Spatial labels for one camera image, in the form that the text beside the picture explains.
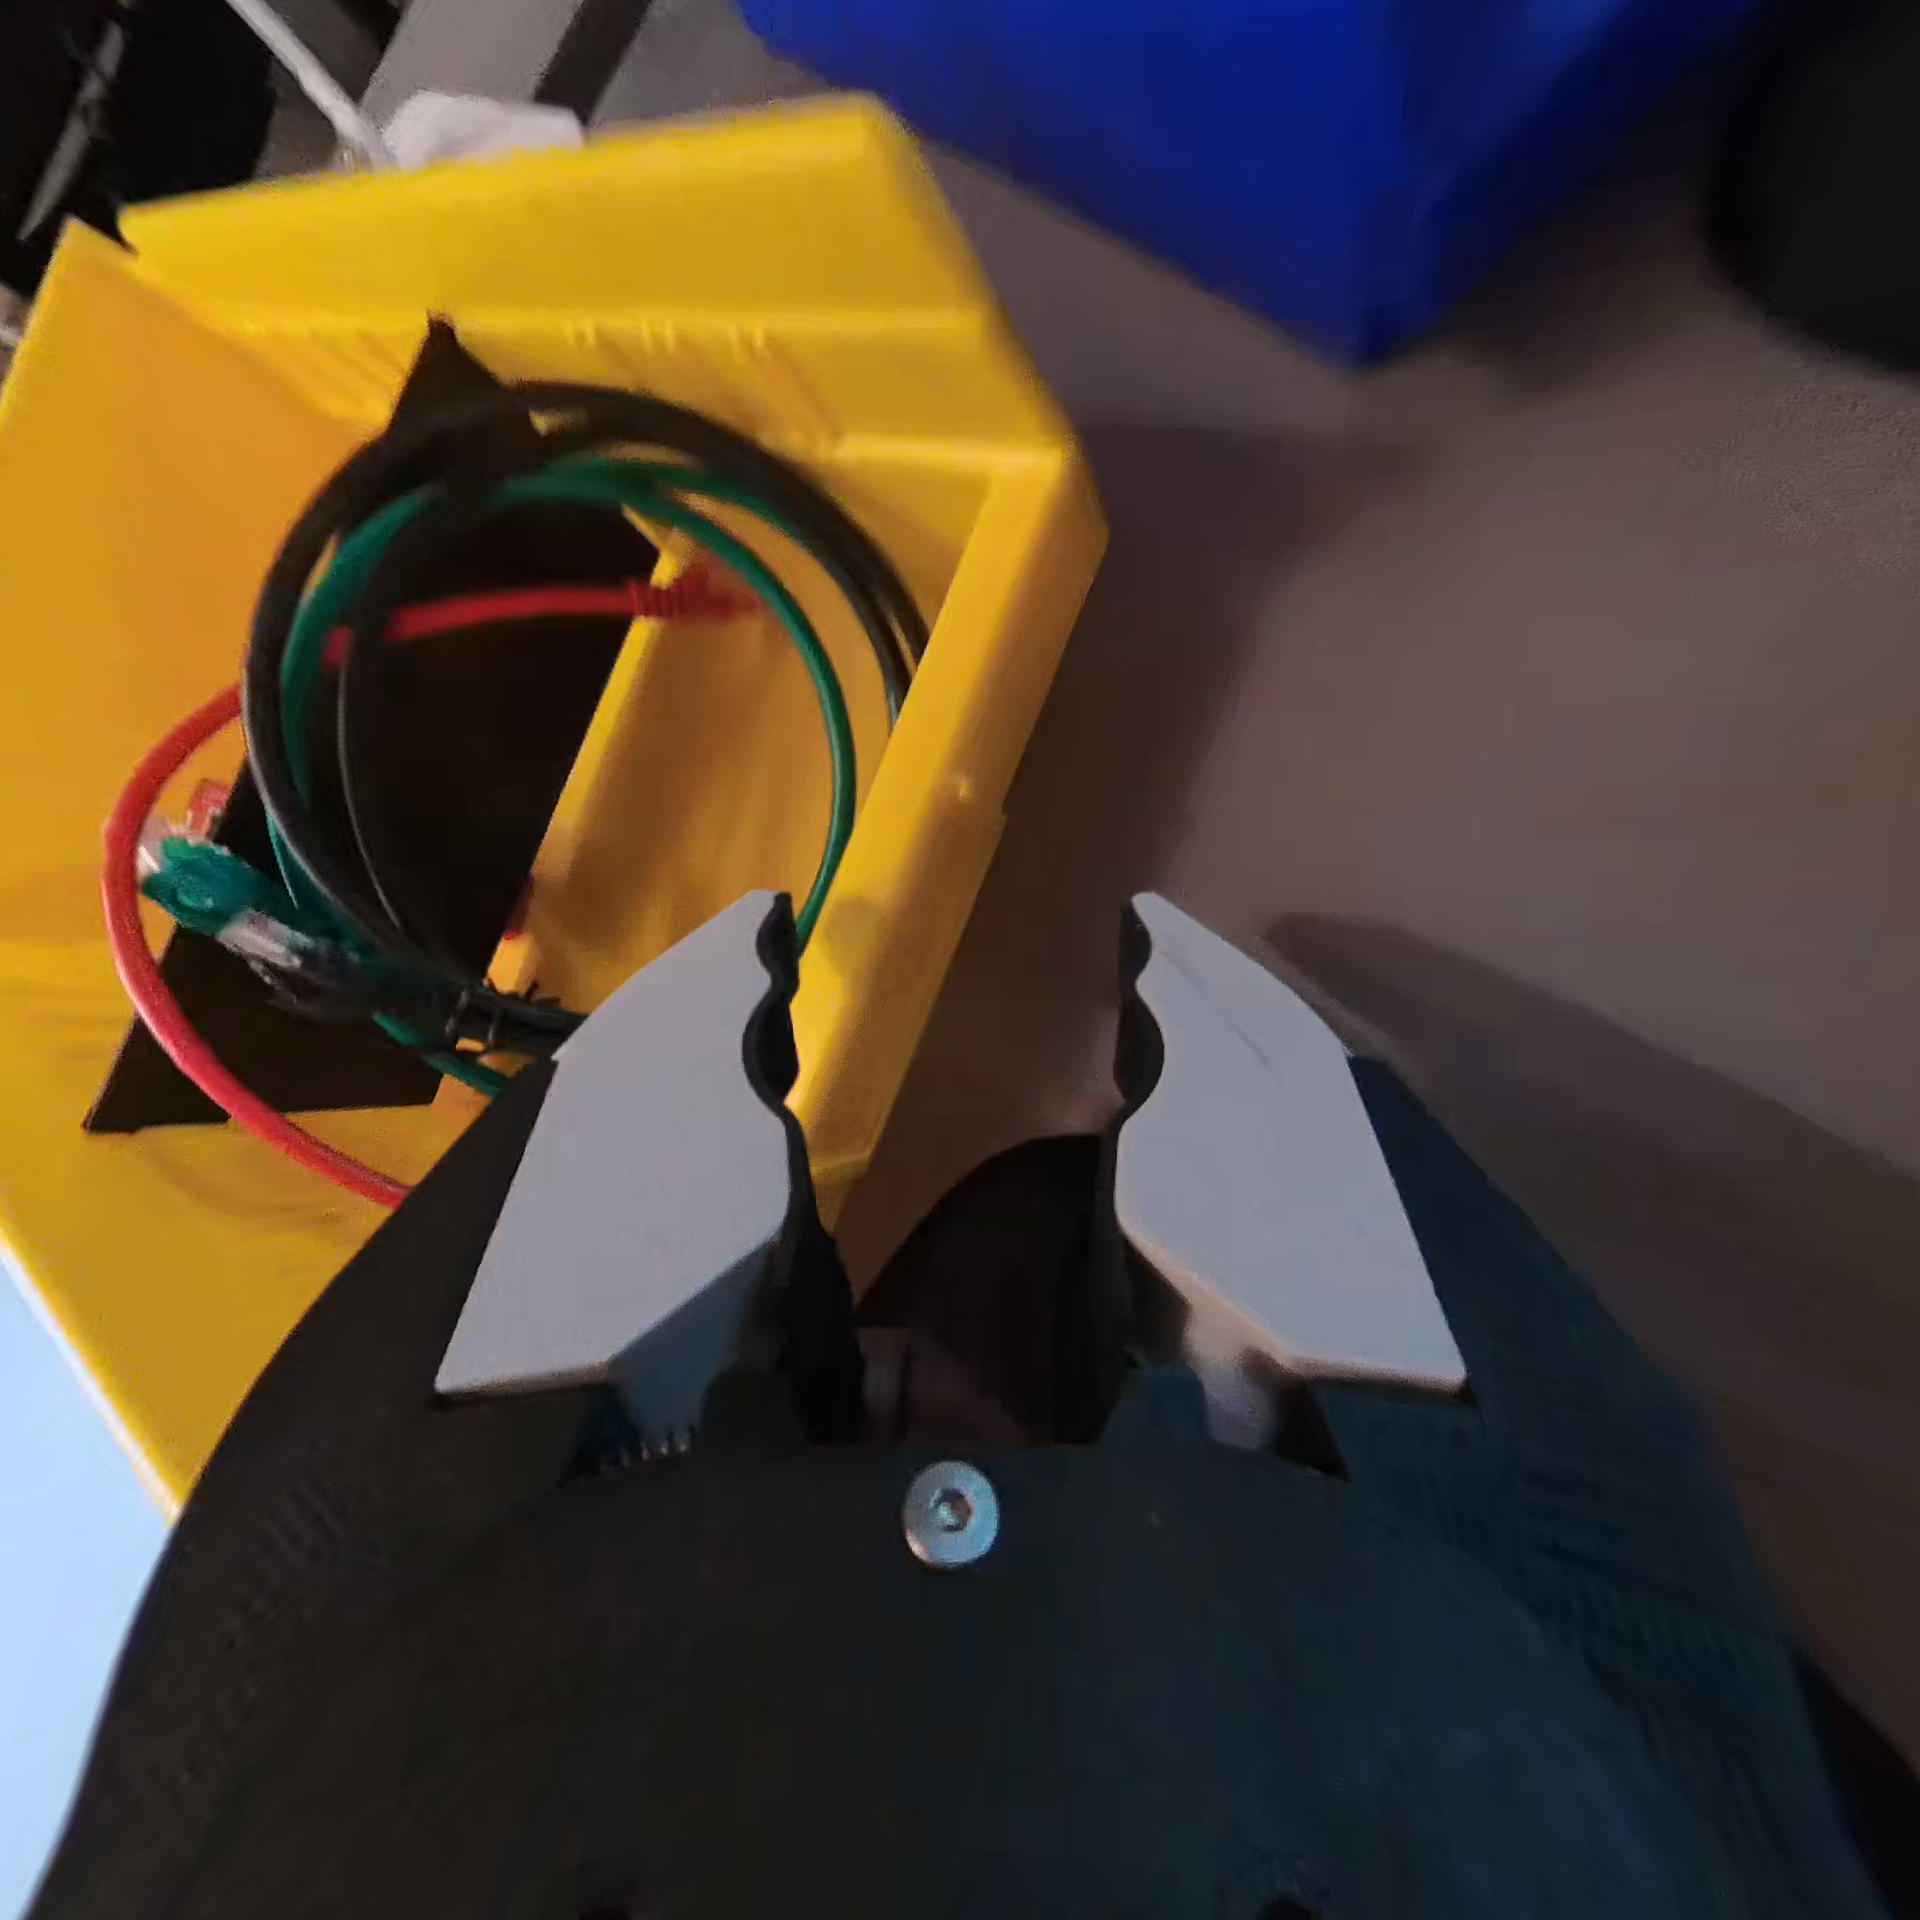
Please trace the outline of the yellow plastic bin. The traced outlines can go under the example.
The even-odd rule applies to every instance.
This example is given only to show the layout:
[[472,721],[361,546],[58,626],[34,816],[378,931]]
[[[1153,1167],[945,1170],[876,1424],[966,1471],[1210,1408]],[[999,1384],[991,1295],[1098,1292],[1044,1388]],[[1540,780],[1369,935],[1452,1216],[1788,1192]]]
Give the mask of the yellow plastic bin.
[[299,511],[431,320],[502,380],[654,393],[800,467],[904,574],[894,730],[818,563],[740,511],[854,708],[859,815],[800,972],[823,1211],[873,1161],[1106,546],[1066,415],[898,122],[786,103],[70,231],[6,383],[6,1262],[164,1516],[382,1214],[226,1123],[92,1136],[129,1035],[103,833],[238,679]]

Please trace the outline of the blue plastic bin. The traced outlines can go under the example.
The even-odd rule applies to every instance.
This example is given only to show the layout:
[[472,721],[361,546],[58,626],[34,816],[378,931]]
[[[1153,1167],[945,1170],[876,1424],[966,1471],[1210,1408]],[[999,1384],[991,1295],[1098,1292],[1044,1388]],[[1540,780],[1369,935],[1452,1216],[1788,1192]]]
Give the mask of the blue plastic bin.
[[1423,338],[1746,2],[748,2],[782,59],[1345,367]]

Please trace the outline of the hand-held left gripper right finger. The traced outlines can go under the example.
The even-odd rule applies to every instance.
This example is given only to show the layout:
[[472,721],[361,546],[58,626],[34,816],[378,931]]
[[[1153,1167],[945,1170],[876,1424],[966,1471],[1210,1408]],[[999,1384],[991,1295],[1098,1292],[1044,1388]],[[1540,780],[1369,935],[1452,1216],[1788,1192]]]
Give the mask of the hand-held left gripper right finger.
[[1467,1385],[1332,1025],[1160,895],[1123,920],[1111,1214],[1147,1272],[1138,1352],[1199,1384],[1207,1435],[1268,1449],[1290,1398]]

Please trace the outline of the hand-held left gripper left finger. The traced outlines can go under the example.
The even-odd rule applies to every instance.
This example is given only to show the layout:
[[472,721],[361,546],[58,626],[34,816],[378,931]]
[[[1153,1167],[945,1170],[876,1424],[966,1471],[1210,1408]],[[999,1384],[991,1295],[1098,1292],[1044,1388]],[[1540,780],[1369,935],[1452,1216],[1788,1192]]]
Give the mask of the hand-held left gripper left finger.
[[848,1273],[806,1135],[788,895],[748,892],[559,1050],[438,1375],[450,1402],[602,1388],[638,1449],[687,1449],[729,1376],[808,1440],[863,1426]]

